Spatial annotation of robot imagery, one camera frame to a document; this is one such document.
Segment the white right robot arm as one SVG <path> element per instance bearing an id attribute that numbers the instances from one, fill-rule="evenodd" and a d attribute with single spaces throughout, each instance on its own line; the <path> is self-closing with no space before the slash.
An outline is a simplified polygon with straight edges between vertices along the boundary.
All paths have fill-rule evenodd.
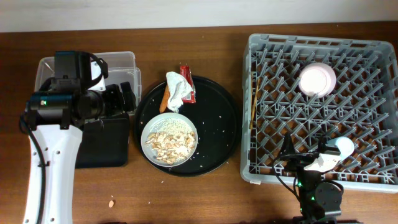
<path id="1" fill-rule="evenodd" d="M 274 162 L 287 164 L 286 172 L 294 175 L 293 187 L 290 188 L 279 177 L 283 186 L 296 197 L 300 204 L 301 216 L 293 217 L 293 223 L 336 223 L 341 215 L 341 201 L 344 188 L 332 180 L 323 180 L 322 175 L 327 162 L 332 165 L 340 160 L 341 152 L 336 146 L 326 143 L 325 138 L 318 140 L 318 148 L 313 152 L 297 152 L 292 137 L 285 134 L 282 147 Z"/>

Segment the white napkin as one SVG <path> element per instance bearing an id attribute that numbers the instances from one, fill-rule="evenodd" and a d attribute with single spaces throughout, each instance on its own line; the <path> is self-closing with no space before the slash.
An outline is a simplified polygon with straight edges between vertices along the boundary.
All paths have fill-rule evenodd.
<path id="1" fill-rule="evenodd" d="M 170 98 L 167 100 L 167 108 L 174 113 L 178 113 L 178 109 L 183 105 L 182 98 L 190 94 L 193 88 L 179 73 L 167 72 L 166 79 L 170 93 Z"/>

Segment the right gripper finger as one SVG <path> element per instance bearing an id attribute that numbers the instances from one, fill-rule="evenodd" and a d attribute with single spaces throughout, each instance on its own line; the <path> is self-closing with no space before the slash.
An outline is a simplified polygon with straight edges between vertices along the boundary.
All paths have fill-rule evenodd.
<path id="1" fill-rule="evenodd" d="M 341 154 L 337 146 L 329 144 L 324 136 L 320 137 L 318 140 L 317 151 L 319 154 L 327 154 L 332 156 L 339 156 Z"/>
<path id="2" fill-rule="evenodd" d="M 280 152 L 279 152 L 279 157 L 282 158 L 284 156 L 293 156 L 295 155 L 295 148 L 294 144 L 292 141 L 292 137 L 289 133 L 286 133 L 284 135 L 284 141 L 282 143 Z"/>

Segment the light blue cup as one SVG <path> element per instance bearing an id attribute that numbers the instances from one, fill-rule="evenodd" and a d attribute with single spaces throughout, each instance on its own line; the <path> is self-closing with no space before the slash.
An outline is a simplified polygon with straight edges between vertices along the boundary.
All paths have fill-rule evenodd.
<path id="1" fill-rule="evenodd" d="M 340 151 L 340 160 L 343 161 L 354 152 L 354 143 L 350 138 L 338 137 L 326 142 L 328 145 L 336 146 Z"/>

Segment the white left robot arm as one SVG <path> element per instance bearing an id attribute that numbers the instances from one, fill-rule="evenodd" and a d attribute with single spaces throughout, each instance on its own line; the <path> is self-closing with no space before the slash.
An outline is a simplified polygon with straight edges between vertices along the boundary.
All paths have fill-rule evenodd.
<path id="1" fill-rule="evenodd" d="M 135 109 L 129 82 L 97 86 L 49 78 L 41 85 L 19 121 L 31 155 L 24 223 L 72 223 L 75 169 L 123 166 Z"/>

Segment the red snack wrapper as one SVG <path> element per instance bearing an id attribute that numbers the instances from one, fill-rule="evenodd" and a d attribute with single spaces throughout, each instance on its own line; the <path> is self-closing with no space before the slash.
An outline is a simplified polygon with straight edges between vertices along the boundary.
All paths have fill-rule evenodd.
<path id="1" fill-rule="evenodd" d="M 195 104 L 196 101 L 196 89 L 193 83 L 193 78 L 191 74 L 190 67 L 188 65 L 181 65 L 180 66 L 180 74 L 186 79 L 188 84 L 191 86 L 192 91 L 186 95 L 185 97 L 182 98 L 182 101 L 184 103 L 190 103 L 190 104 Z"/>

